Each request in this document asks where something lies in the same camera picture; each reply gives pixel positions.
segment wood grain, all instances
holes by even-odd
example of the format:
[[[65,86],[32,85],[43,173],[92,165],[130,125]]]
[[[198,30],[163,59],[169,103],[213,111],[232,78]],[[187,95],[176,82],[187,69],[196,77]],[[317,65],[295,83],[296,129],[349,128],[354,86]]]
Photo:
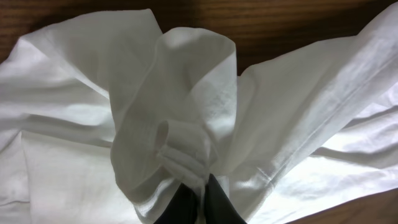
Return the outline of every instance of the wood grain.
[[[236,43],[238,72],[312,42],[356,35],[396,0],[0,0],[0,62],[17,38],[103,10],[151,8],[163,32],[202,27]],[[398,190],[372,195],[294,222],[398,223]]]

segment white cloth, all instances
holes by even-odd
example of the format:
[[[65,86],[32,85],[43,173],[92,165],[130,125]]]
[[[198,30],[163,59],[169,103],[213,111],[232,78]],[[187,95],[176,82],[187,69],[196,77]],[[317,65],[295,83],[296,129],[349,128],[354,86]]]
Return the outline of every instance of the white cloth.
[[[0,221],[153,223],[209,172],[250,223],[398,187],[397,29],[395,4],[239,78],[231,40],[150,10],[25,35],[0,65]]]

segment wooden surface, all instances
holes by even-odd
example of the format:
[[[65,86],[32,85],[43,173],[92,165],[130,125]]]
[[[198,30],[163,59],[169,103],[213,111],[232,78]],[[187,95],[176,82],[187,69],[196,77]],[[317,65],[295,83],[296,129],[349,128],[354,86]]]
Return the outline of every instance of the wooden surface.
[[[236,43],[238,72],[312,42],[356,35],[396,0],[0,0],[0,62],[19,36],[88,12],[151,8],[163,32],[202,27]],[[398,223],[398,190],[294,222]]]

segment black object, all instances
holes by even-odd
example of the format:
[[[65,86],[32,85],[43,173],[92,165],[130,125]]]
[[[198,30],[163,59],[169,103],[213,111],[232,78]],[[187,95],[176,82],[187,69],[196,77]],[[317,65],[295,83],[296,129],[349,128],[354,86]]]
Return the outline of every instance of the black object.
[[[185,184],[180,184],[169,205],[154,224],[194,224],[198,216],[197,209],[195,193]]]
[[[197,196],[193,190],[181,184],[154,224],[194,224],[198,215],[197,209]],[[210,174],[206,184],[204,213],[206,224],[246,224],[213,174]]]
[[[246,224],[239,216],[216,177],[210,174],[205,192],[206,224]]]

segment crumpled fabric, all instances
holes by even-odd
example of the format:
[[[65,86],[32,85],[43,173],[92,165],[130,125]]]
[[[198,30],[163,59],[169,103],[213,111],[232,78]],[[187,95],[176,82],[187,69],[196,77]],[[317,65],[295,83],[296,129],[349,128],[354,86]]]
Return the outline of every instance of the crumpled fabric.
[[[150,10],[25,35],[0,65],[0,219],[153,223],[209,173],[249,223],[396,188],[397,26],[395,4],[241,77],[233,41]]]

